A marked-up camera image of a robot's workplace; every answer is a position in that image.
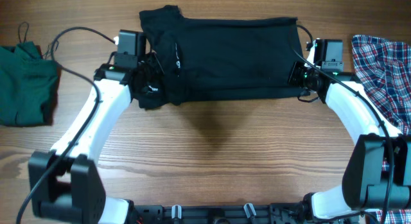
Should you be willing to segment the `black polo shirt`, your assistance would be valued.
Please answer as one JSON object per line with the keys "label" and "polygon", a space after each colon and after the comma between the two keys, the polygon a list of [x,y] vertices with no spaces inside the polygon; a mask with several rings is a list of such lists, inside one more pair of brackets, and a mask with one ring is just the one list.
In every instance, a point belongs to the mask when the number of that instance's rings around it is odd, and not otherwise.
{"label": "black polo shirt", "polygon": [[294,17],[260,20],[189,19],[167,5],[139,14],[164,70],[160,98],[139,98],[145,109],[167,103],[298,96],[288,84],[302,49]]}

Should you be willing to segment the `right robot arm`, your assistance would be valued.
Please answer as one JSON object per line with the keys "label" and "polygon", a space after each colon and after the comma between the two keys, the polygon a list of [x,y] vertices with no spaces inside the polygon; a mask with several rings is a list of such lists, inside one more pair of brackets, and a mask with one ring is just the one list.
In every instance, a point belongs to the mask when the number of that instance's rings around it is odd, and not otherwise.
{"label": "right robot arm", "polygon": [[305,197],[310,219],[334,221],[410,208],[410,137],[376,110],[359,79],[351,73],[321,73],[296,62],[288,83],[316,92],[354,143],[342,183]]}

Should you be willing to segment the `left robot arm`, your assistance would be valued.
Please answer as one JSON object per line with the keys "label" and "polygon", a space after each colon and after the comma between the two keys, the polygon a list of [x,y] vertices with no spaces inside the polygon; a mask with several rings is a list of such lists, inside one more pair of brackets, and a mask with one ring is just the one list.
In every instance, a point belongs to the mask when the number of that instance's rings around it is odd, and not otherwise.
{"label": "left robot arm", "polygon": [[91,80],[80,113],[48,152],[35,151],[28,163],[33,214],[67,223],[139,223],[131,200],[106,194],[97,165],[120,115],[137,92],[157,92],[152,80],[164,74],[155,53],[114,55]]}

